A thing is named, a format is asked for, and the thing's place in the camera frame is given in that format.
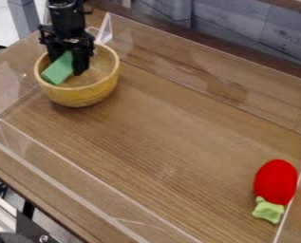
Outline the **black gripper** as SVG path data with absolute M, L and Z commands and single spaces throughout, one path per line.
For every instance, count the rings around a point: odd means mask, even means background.
M 66 51 L 73 53 L 75 76 L 89 69 L 94 51 L 94 37 L 86 31 L 86 16 L 94 9 L 86 10 L 83 1 L 49 0 L 51 24 L 38 27 L 39 42 L 47 47 L 50 60 L 55 62 Z

